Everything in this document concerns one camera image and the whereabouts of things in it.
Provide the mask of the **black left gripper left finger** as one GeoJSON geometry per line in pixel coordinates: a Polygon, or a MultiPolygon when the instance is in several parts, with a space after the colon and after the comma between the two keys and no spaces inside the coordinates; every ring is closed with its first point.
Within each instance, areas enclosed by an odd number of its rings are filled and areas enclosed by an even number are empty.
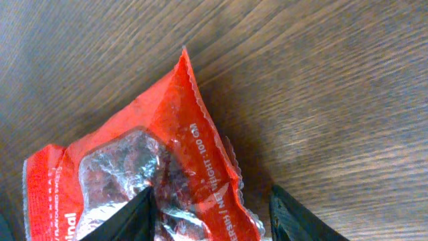
{"type": "Polygon", "coordinates": [[[157,206],[148,187],[82,241],[153,241],[157,206]]]}

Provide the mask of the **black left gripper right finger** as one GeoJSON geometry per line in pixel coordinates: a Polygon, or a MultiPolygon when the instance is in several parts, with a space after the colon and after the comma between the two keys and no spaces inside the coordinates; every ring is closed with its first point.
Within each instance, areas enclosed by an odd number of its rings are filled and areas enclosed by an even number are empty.
{"type": "Polygon", "coordinates": [[[279,185],[270,193],[273,241],[348,241],[279,185]]]}

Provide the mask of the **red candy bag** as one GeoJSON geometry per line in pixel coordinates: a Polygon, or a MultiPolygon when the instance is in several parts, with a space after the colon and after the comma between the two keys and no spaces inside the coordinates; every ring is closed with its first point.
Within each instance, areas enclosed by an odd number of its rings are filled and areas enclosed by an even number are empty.
{"type": "Polygon", "coordinates": [[[187,51],[98,130],[23,164],[28,240],[81,240],[152,188],[156,240],[261,240],[230,142],[201,98],[187,51]]]}

